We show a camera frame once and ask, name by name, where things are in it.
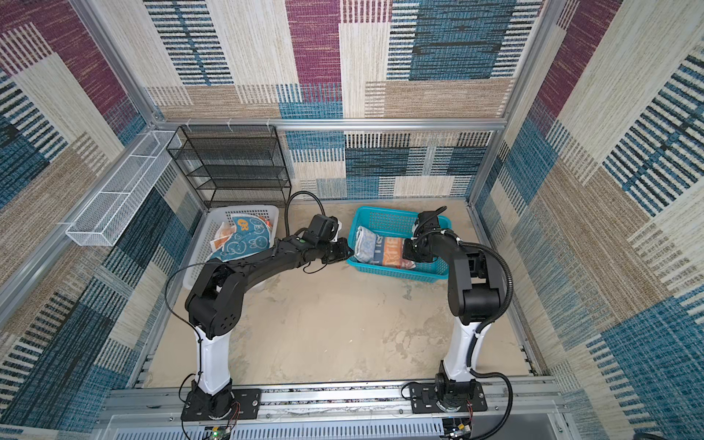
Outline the rabbit print striped towel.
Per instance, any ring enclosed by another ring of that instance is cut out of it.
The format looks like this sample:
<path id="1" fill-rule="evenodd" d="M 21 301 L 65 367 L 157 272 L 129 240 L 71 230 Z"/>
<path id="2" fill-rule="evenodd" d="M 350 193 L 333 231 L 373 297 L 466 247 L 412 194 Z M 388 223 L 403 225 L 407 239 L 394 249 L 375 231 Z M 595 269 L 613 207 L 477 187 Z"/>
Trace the rabbit print striped towel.
<path id="1" fill-rule="evenodd" d="M 355 232 L 354 257 L 363 264 L 414 270 L 416 264 L 403 259 L 403 240 L 381 236 L 360 225 Z"/>

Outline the teal plastic basket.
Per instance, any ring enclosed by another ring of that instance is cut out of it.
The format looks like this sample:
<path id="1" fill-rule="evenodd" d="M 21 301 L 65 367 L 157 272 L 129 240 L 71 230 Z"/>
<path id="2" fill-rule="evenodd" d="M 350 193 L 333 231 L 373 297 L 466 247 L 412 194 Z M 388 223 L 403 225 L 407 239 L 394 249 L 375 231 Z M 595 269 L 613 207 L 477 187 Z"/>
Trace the teal plastic basket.
<path id="1" fill-rule="evenodd" d="M 348 263 L 356 270 L 375 275 L 434 283 L 448 279 L 447 264 L 440 258 L 412 262 L 403 258 L 403 244 L 414 233 L 418 214 L 363 206 L 354 216 L 348 244 L 353 256 Z"/>

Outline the white plastic laundry basket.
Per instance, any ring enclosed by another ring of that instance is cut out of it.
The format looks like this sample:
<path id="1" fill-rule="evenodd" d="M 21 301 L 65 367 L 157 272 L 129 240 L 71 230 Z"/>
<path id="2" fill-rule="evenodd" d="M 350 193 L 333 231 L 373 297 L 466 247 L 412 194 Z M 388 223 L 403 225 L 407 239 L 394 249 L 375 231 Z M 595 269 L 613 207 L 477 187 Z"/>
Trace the white plastic laundry basket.
<path id="1" fill-rule="evenodd" d="M 190 290 L 211 258 L 238 260 L 269 249 L 275 241 L 279 209 L 274 205 L 242 205 L 214 209 L 196 240 L 183 275 Z"/>

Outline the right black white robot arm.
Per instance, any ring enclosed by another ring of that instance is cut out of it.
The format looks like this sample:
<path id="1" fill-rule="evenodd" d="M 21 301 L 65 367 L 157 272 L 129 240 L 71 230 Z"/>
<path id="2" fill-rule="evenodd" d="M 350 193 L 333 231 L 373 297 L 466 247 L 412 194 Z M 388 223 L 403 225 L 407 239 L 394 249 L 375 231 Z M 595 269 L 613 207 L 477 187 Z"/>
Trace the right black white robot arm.
<path id="1" fill-rule="evenodd" d="M 514 297 L 508 263 L 491 247 L 461 239 L 440 225 L 444 206 L 418 214 L 412 236 L 403 242 L 403 256 L 413 262 L 442 260 L 447 264 L 447 302 L 456 318 L 451 345 L 434 381 L 408 381 L 401 397 L 415 414 L 467 412 L 445 424 L 445 439 L 490 439 L 508 422 L 513 410 L 513 385 L 502 372 L 478 370 L 480 350 L 491 326 L 508 310 Z M 502 418 L 486 432 L 474 428 L 474 414 L 488 409 L 481 382 L 498 379 L 508 393 Z"/>

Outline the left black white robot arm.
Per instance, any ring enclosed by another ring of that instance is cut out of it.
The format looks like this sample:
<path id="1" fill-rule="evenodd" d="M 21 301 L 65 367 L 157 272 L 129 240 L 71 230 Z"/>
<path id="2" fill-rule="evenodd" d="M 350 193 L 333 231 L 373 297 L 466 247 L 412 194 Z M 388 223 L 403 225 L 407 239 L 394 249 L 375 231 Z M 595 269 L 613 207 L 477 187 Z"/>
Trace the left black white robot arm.
<path id="1" fill-rule="evenodd" d="M 236 413 L 229 341 L 249 290 L 316 260 L 328 266 L 353 256 L 346 238 L 339 236 L 341 222 L 328 216 L 321 202 L 317 205 L 320 213 L 308 227 L 288 232 L 271 247 L 245 258 L 211 258 L 200 265 L 202 270 L 184 305 L 188 317 L 182 320 L 194 331 L 197 346 L 197 370 L 183 399 L 184 421 L 223 420 Z"/>

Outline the teal bicycle print towel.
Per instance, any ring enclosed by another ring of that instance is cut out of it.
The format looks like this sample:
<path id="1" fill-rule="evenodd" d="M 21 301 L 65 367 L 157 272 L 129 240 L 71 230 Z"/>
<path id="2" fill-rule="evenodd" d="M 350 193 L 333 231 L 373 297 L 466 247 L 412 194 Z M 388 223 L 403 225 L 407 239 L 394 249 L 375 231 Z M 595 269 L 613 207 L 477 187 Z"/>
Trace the teal bicycle print towel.
<path id="1" fill-rule="evenodd" d="M 251 214 L 234 214 L 223 222 L 210 241 L 209 259 L 239 260 L 269 249 L 271 222 Z"/>

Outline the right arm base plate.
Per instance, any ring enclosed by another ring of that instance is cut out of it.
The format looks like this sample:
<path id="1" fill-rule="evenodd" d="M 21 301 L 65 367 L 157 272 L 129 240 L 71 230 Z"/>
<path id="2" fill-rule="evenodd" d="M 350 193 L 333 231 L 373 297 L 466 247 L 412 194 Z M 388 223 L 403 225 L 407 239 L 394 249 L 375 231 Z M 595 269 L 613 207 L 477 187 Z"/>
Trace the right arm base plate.
<path id="1" fill-rule="evenodd" d="M 480 382 L 449 384 L 409 381 L 401 387 L 401 397 L 410 402 L 414 414 L 455 414 L 486 412 L 486 395 Z"/>

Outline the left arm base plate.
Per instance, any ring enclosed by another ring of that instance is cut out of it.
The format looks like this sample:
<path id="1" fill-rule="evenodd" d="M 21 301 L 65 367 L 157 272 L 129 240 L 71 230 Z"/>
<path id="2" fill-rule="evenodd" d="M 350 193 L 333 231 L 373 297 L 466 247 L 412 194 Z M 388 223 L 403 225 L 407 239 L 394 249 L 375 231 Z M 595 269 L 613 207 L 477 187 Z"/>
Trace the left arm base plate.
<path id="1" fill-rule="evenodd" d="M 181 412 L 184 422 L 255 420 L 260 410 L 262 389 L 231 390 L 215 395 L 196 387 L 191 390 Z"/>

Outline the aluminium mounting rail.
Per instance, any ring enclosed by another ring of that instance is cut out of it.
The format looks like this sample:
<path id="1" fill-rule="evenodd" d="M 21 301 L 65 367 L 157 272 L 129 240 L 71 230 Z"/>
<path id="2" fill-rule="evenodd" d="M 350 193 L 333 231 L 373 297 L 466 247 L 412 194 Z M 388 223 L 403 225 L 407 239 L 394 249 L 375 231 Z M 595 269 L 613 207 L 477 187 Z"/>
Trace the aluminium mounting rail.
<path id="1" fill-rule="evenodd" d="M 428 379 L 417 379 L 431 383 Z M 513 410 L 519 414 L 553 414 L 568 408 L 556 381 L 551 377 L 512 377 Z M 333 418 L 383 418 L 391 416 L 432 415 L 436 417 L 467 417 L 456 414 L 414 414 L 409 401 L 401 396 L 401 387 L 408 381 L 352 381 L 279 385 L 239 385 L 233 390 L 262 389 L 257 422 L 288 422 Z M 502 416 L 508 393 L 499 379 L 484 379 L 482 388 L 488 410 L 474 416 Z M 177 424 L 181 420 L 185 388 L 148 388 L 115 390 L 102 406 L 95 423 L 106 428 L 120 419 L 160 421 Z"/>

